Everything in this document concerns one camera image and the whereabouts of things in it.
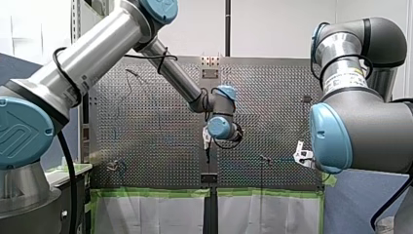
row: pegboard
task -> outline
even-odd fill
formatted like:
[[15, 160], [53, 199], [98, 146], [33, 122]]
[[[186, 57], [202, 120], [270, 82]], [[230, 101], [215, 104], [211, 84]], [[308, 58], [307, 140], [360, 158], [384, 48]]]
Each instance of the pegboard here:
[[[187, 61], [198, 83], [199, 66]], [[148, 61], [123, 58], [95, 85], [90, 106], [93, 187], [200, 187], [200, 116]], [[115, 160], [126, 167], [107, 170]]]
[[[218, 150], [219, 186], [317, 188], [316, 171], [292, 157], [299, 138], [310, 149], [308, 113], [321, 95], [308, 60], [223, 58], [221, 80], [237, 88], [235, 121], [244, 128], [244, 141], [233, 150]], [[304, 96], [312, 102], [303, 102]]]
[[[179, 62], [197, 84], [217, 82], [201, 81], [200, 58]], [[237, 148], [216, 151], [218, 186], [318, 189], [320, 176], [292, 158], [300, 137], [309, 148], [308, 111], [320, 95], [308, 60], [222, 58], [219, 72], [221, 83], [237, 89], [236, 121], [245, 133]], [[191, 113], [148, 61], [123, 58], [90, 95], [91, 152], [97, 162], [93, 187], [201, 186], [204, 115]], [[303, 95], [313, 102], [303, 104]], [[271, 165], [261, 156], [271, 158]], [[126, 168], [108, 171], [114, 160]]]

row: robotic arm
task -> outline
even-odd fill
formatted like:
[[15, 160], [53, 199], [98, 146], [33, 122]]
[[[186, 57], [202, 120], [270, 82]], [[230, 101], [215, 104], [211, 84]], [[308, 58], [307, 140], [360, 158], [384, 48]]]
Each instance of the robotic arm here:
[[[0, 87], [0, 96], [5, 102], [5, 106], [2, 107], [5, 111], [11, 111], [7, 106], [12, 102], [18, 102], [17, 105], [21, 108], [29, 108], [35, 104], [43, 110], [36, 113], [41, 115], [38, 121], [47, 125], [48, 130], [46, 134], [39, 133], [37, 136], [48, 139], [44, 141], [45, 145], [41, 149], [39, 147], [38, 152], [28, 156], [25, 150], [30, 147], [19, 147], [6, 154], [7, 156], [0, 157], [0, 169], [18, 168], [37, 161], [49, 147], [51, 138], [68, 123], [70, 108], [78, 105], [89, 88], [97, 83], [128, 50], [134, 48], [148, 57], [164, 56], [166, 48], [156, 34], [162, 26], [172, 22], [176, 14], [175, 1], [167, 4], [150, 0], [137, 2], [124, 0], [120, 8], [79, 41], [55, 55], [55, 62], [43, 66], [28, 79], [12, 79], [5, 86]], [[217, 92], [208, 96], [209, 101], [207, 101], [204, 98], [206, 94], [192, 81], [177, 61], [172, 59], [150, 59], [150, 61], [156, 67], [160, 66], [160, 73], [188, 101], [192, 111], [213, 112], [208, 122], [208, 131], [212, 137], [226, 140], [237, 138], [238, 127], [233, 124], [236, 99], [233, 87], [219, 86]], [[37, 122], [26, 121], [27, 124], [39, 126]]]
[[[130, 49], [157, 57], [151, 63], [192, 111], [212, 112], [207, 123], [211, 137], [241, 140], [241, 127], [233, 123], [235, 89], [218, 86], [213, 94], [205, 94], [175, 60], [165, 59], [168, 51], [156, 35], [176, 15], [176, 1], [122, 0], [119, 8], [75, 44], [56, 50], [54, 62], [28, 79], [12, 79], [0, 87], [2, 233], [60, 232], [59, 191], [50, 190], [40, 157], [69, 122], [70, 108]], [[26, 220], [36, 228], [21, 225]]]
[[[348, 168], [407, 173], [413, 105], [387, 102], [407, 53], [400, 28], [378, 18], [322, 25], [312, 50], [323, 89], [310, 113], [317, 167], [331, 174]], [[370, 75], [359, 59], [370, 66]]]

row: warning label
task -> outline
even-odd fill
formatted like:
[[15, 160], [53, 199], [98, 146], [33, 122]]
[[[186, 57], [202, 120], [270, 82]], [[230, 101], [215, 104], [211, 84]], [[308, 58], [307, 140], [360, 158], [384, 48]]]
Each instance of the warning label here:
[[338, 89], [348, 87], [367, 87], [367, 83], [358, 69], [339, 70], [324, 81], [324, 93], [328, 94]]

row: black cable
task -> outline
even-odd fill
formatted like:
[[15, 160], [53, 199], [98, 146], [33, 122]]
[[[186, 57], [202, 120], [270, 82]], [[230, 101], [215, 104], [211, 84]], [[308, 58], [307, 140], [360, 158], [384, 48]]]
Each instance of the black cable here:
[[413, 182], [413, 175], [409, 175], [409, 178], [401, 185], [401, 187], [396, 191], [396, 193], [383, 205], [377, 212], [374, 214], [374, 216], [371, 217], [370, 219], [370, 226], [373, 228], [373, 230], [376, 230], [376, 220], [377, 218], [382, 215], [382, 213], [391, 206], [397, 198], [401, 196], [401, 194], [406, 191], [406, 189], [412, 184]]
[[63, 132], [60, 131], [57, 134], [57, 137], [58, 137], [58, 141], [60, 142], [61, 149], [63, 150], [64, 158], [66, 159], [66, 163], [67, 163], [67, 169], [69, 171], [70, 203], [71, 203], [69, 234], [76, 234], [77, 184], [76, 184], [75, 167], [73, 165], [72, 156], [70, 155], [70, 150], [69, 150], [69, 147], [67, 146], [67, 142], [66, 142], [66, 139], [64, 138]]
[[164, 64], [165, 58], [172, 58], [174, 60], [178, 60], [178, 57], [173, 55], [168, 55], [168, 47], [165, 47], [164, 52], [161, 56], [131, 56], [131, 55], [124, 55], [127, 58], [134, 58], [134, 59], [161, 59], [161, 62], [158, 65], [157, 71], [158, 74], [161, 75], [162, 65]]
[[[413, 98], [401, 98], [393, 100], [392, 102], [413, 102]], [[398, 188], [396, 193], [374, 214], [374, 216], [370, 219], [370, 226], [373, 230], [376, 230], [376, 220], [377, 218], [382, 215], [382, 213], [391, 206], [395, 200], [397, 200], [401, 194], [403, 194], [406, 189], [413, 183], [413, 166], [410, 167], [409, 170], [409, 178]]]
[[413, 103], [413, 98], [400, 98], [396, 100], [392, 100], [391, 102], [397, 103], [397, 102], [412, 102]]
[[203, 102], [203, 110], [205, 112], [205, 117], [204, 120], [207, 122], [209, 119], [210, 112], [208, 111], [210, 106], [209, 106], [209, 94], [206, 88], [201, 88], [201, 91], [205, 91], [206, 94], [203, 96], [202, 102]]
[[[69, 84], [72, 86], [73, 91], [75, 93], [77, 102], [75, 103], [74, 106], [77, 106], [81, 103], [82, 101], [82, 93], [80, 92], [79, 88], [76, 86], [76, 84], [73, 82], [73, 80], [69, 77], [67, 72], [65, 72], [60, 65], [60, 62], [58, 62], [57, 59], [57, 54], [63, 50], [65, 50], [65, 47], [61, 47], [56, 49], [53, 52], [53, 61], [56, 64], [58, 72], [63, 76], [64, 79], [69, 82]], [[69, 147], [67, 146], [66, 139], [64, 138], [63, 132], [60, 131], [57, 134], [58, 141], [60, 142], [61, 149], [63, 150], [64, 158], [66, 159], [66, 164], [67, 164], [67, 169], [69, 171], [69, 180], [70, 180], [70, 202], [71, 202], [71, 215], [70, 215], [70, 224], [69, 224], [69, 234], [75, 234], [76, 233], [76, 222], [77, 222], [77, 184], [76, 184], [76, 174], [75, 174], [75, 167], [73, 165], [73, 160], [72, 156], [70, 155], [70, 150]]]
[[373, 62], [366, 56], [362, 56], [359, 54], [350, 54], [350, 55], [342, 55], [339, 57], [336, 57], [334, 59], [332, 59], [331, 61], [329, 61], [323, 68], [321, 73], [319, 74], [319, 85], [321, 86], [322, 89], [322, 77], [324, 76], [325, 71], [327, 70], [327, 68], [333, 64], [334, 62], [338, 61], [339, 59], [343, 59], [343, 58], [349, 58], [349, 57], [356, 57], [358, 59], [364, 59], [364, 62], [367, 63], [367, 66], [369, 67], [368, 69], [368, 73], [365, 76], [365, 80], [368, 80], [368, 78], [370, 78], [371, 74], [373, 73]]
[[242, 137], [241, 137], [241, 139], [240, 140], [238, 140], [237, 141], [237, 143], [235, 143], [235, 144], [233, 144], [233, 145], [231, 145], [231, 146], [223, 146], [222, 144], [219, 144], [217, 141], [216, 141], [216, 139], [215, 139], [215, 137], [213, 137], [212, 138], [213, 139], [213, 142], [216, 144], [216, 146], [218, 146], [219, 148], [221, 148], [221, 149], [233, 149], [233, 148], [235, 148], [235, 147], [237, 147], [240, 143], [241, 143], [241, 141], [242, 141]]
[[63, 76], [64, 79], [66, 79], [67, 82], [69, 82], [69, 84], [72, 86], [73, 88], [73, 92], [75, 93], [76, 96], [76, 101], [75, 104], [71, 107], [76, 107], [78, 106], [81, 102], [82, 102], [82, 93], [80, 92], [80, 89], [77, 87], [77, 85], [75, 84], [75, 82], [69, 77], [69, 75], [61, 68], [61, 64], [60, 62], [58, 62], [57, 59], [57, 54], [61, 51], [64, 51], [66, 48], [65, 47], [60, 47], [58, 49], [56, 49], [53, 52], [52, 58], [53, 61], [56, 64], [57, 67], [57, 71], [61, 74], [61, 76]]
[[316, 79], [319, 80], [319, 77], [317, 76], [316, 72], [314, 71], [314, 63], [316, 63], [316, 43], [319, 39], [319, 31], [321, 30], [321, 28], [324, 25], [330, 25], [330, 23], [328, 22], [322, 22], [319, 24], [319, 26], [317, 26], [317, 29], [312, 37], [313, 40], [313, 46], [311, 47], [311, 51], [310, 51], [310, 69], [311, 69], [311, 73], [313, 74], [314, 77], [316, 77]]

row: black pole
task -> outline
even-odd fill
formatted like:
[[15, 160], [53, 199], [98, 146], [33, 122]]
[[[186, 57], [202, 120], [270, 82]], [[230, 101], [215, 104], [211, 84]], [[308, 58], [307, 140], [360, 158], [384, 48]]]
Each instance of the black pole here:
[[231, 56], [231, 0], [225, 1], [225, 57]]

